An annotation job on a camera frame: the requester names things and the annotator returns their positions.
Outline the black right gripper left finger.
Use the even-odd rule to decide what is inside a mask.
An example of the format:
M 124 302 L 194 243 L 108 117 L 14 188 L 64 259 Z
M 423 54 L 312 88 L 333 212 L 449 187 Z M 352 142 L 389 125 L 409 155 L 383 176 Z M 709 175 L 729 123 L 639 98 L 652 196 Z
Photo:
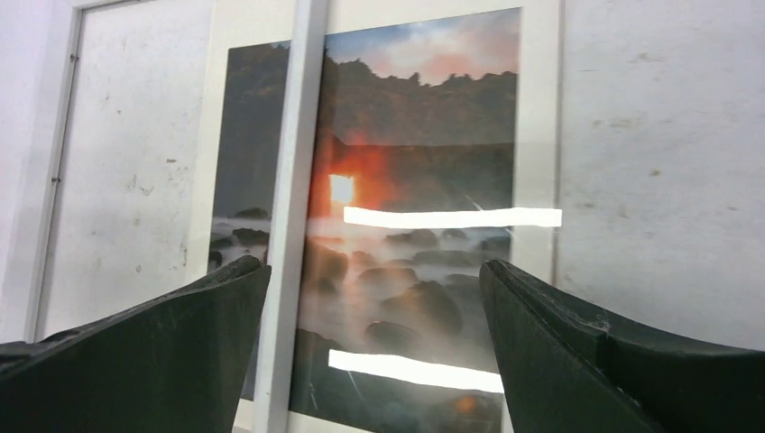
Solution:
M 2 431 L 231 431 L 271 275 L 246 255 L 106 318 L 2 344 Z

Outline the white passe-partout mat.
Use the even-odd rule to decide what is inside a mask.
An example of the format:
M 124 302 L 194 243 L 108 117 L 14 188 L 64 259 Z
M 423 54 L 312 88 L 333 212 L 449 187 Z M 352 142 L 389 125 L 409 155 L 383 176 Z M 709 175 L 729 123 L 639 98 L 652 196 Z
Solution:
M 512 260 L 549 280 L 554 273 L 560 120 L 561 49 L 564 5 L 520 1 L 521 79 L 515 126 L 513 207 L 498 213 L 512 228 Z M 291 412 L 288 376 L 276 356 L 290 358 L 298 314 L 299 264 L 308 229 L 309 168 L 319 99 L 320 54 L 328 34 L 487 13 L 502 1 L 217 1 L 213 6 L 199 144 L 189 229 L 189 278 L 202 271 L 202 250 L 210 233 L 213 183 L 222 122 L 226 56 L 230 49 L 268 41 L 289 41 L 290 62 L 275 181 L 272 291 L 263 313 L 255 396 L 235 413 L 237 432 L 341 432 L 344 426 Z

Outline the white picture frame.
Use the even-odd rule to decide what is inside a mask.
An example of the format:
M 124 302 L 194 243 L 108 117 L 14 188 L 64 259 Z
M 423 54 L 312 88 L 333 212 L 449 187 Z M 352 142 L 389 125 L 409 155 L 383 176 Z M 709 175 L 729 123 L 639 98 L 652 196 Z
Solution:
M 217 1 L 49 1 L 1 302 L 35 343 L 189 278 Z

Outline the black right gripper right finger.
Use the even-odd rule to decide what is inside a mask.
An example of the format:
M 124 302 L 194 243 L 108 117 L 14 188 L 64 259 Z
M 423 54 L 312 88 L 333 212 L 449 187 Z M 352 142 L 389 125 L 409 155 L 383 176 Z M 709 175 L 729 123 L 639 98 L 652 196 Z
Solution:
M 505 261 L 479 285 L 515 431 L 763 431 L 761 351 L 641 324 Z

